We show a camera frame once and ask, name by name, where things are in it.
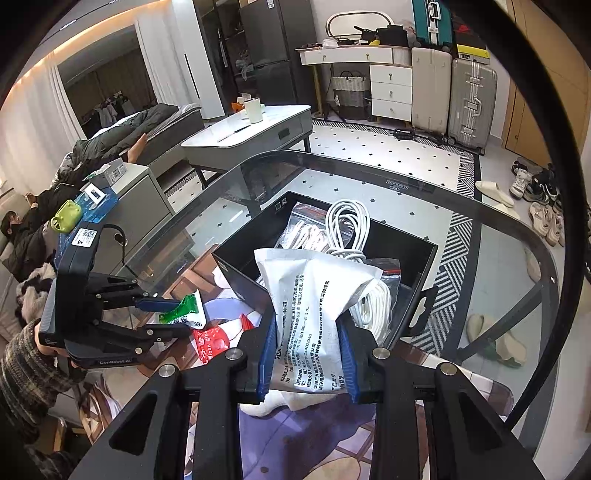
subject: plaid shirt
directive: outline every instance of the plaid shirt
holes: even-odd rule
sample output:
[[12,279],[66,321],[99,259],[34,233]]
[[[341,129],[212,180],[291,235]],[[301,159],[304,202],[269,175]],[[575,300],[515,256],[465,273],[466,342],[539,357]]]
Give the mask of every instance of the plaid shirt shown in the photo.
[[77,460],[67,452],[45,455],[30,445],[39,437],[39,426],[58,394],[80,382],[86,371],[68,377],[54,365],[52,356],[40,354],[35,344],[35,322],[29,323],[8,344],[0,365],[0,408],[6,412],[33,461],[46,478],[66,479]]

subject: person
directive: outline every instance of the person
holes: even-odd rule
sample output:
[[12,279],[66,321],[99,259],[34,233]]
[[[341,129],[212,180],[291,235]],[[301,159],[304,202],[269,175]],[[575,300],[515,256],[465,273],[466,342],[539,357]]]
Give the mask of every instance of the person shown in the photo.
[[67,452],[46,455],[32,444],[38,439],[40,426],[57,396],[81,382],[86,371],[70,369],[66,374],[56,365],[60,349],[39,343],[40,320],[27,324],[6,346],[0,364],[0,416],[18,435],[26,452],[48,480],[65,480],[78,458]]
[[[128,163],[137,161],[147,141],[148,137],[144,134],[127,151]],[[0,231],[14,246],[5,265],[19,282],[26,280],[33,270],[43,265],[55,250],[57,235],[49,227],[49,220],[65,201],[73,200],[79,195],[80,188],[90,173],[116,158],[119,158],[119,155],[97,158],[80,164],[55,187],[44,190],[37,196],[27,193],[30,208],[22,218],[13,211],[4,215],[0,222]]]

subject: gray refrigerator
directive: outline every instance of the gray refrigerator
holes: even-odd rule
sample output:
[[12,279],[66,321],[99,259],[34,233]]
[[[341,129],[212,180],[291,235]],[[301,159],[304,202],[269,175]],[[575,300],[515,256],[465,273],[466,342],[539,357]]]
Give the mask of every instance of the gray refrigerator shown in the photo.
[[310,0],[256,0],[240,9],[256,89],[265,105],[310,105],[314,81],[296,48],[316,42]]

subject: teal suitcase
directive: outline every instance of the teal suitcase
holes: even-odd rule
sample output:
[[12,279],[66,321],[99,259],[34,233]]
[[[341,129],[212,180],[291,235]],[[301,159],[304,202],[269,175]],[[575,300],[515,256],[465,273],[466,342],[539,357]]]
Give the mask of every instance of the teal suitcase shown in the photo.
[[413,0],[414,23],[417,32],[415,47],[452,50],[452,16],[440,2]]

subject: person lying down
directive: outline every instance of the person lying down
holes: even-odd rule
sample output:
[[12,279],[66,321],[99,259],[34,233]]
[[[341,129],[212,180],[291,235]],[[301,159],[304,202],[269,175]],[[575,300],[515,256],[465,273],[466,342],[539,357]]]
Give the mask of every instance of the person lying down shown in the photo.
[[[148,137],[144,134],[127,151],[128,163],[137,161],[147,141]],[[66,200],[73,200],[78,196],[86,183],[84,179],[90,173],[116,158],[119,155],[81,163],[58,185],[39,195],[27,193],[25,197],[30,208],[22,218],[13,211],[4,215],[0,231],[14,246],[4,264],[17,281],[26,280],[33,270],[53,256],[57,248],[57,233],[49,226],[49,220]]]

